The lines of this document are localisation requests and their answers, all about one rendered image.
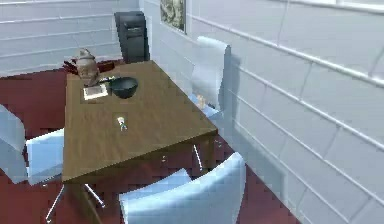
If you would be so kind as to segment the white chair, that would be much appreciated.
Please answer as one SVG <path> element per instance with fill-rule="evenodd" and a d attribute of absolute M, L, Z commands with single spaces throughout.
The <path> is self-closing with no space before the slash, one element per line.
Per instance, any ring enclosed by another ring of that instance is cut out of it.
<path fill-rule="evenodd" d="M 31 186 L 45 185 L 60 178 L 63 150 L 64 129 L 27 140 L 23 122 L 0 104 L 0 169 L 14 184 L 27 181 Z M 79 195 L 79 201 L 85 203 L 84 213 L 91 224 L 102 224 L 87 193 L 91 193 L 102 208 L 105 203 L 87 183 L 63 184 L 45 216 L 46 224 L 52 224 L 53 212 L 65 191 Z"/>
<path fill-rule="evenodd" d="M 236 224 L 245 183 L 246 165 L 238 153 L 197 179 L 181 169 L 120 194 L 124 224 Z"/>
<path fill-rule="evenodd" d="M 197 45 L 189 99 L 208 119 L 215 120 L 222 114 L 224 107 L 220 89 L 231 56 L 231 47 L 225 42 L 205 36 L 197 38 Z"/>

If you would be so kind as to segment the brown wooden table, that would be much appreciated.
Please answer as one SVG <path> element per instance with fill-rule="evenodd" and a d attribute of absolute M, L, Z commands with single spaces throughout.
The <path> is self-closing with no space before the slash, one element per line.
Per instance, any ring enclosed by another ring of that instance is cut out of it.
<path fill-rule="evenodd" d="M 135 94 L 85 100 L 83 81 L 67 75 L 62 182 L 94 184 L 194 144 L 206 143 L 203 164 L 213 162 L 217 127 L 153 61 L 118 65 L 110 72 L 138 81 Z M 127 130 L 117 118 L 124 117 Z M 73 195 L 84 213 L 85 203 Z"/>

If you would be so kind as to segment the black bowl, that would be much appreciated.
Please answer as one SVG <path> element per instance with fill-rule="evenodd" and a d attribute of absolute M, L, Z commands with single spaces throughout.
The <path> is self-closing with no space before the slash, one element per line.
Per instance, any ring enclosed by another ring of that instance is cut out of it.
<path fill-rule="evenodd" d="M 121 99 L 132 97 L 138 88 L 138 81 L 133 77 L 104 78 L 99 83 L 107 83 L 110 92 Z"/>

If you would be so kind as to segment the black cabinet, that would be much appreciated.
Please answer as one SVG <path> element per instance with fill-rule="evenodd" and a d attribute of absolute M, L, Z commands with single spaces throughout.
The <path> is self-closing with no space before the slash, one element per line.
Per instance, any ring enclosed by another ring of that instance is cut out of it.
<path fill-rule="evenodd" d="M 115 23 L 126 64 L 150 59 L 146 19 L 142 11 L 115 12 Z"/>

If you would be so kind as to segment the white square book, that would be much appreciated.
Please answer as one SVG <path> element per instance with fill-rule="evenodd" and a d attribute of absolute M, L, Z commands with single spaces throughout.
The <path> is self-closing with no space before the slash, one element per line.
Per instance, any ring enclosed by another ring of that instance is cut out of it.
<path fill-rule="evenodd" d="M 108 90 L 105 84 L 84 88 L 83 92 L 85 100 L 96 99 L 108 95 Z"/>

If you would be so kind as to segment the dark red chair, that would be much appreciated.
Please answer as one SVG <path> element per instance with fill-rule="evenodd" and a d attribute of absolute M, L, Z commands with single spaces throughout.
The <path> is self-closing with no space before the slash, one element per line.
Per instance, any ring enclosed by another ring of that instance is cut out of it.
<path fill-rule="evenodd" d="M 107 61 L 100 61 L 97 63 L 97 67 L 100 73 L 107 72 L 110 70 L 113 70 L 116 66 L 122 65 L 124 63 L 123 60 L 107 60 Z M 67 73 L 72 73 L 77 75 L 77 60 L 71 59 L 70 61 L 64 61 L 62 65 L 63 69 Z"/>

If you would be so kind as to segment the framed wall picture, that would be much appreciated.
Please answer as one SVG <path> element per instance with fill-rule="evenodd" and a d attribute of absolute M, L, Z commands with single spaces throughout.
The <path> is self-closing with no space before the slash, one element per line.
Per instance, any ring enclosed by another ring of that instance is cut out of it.
<path fill-rule="evenodd" d="M 186 0 L 160 0 L 161 21 L 182 33 L 186 32 Z"/>

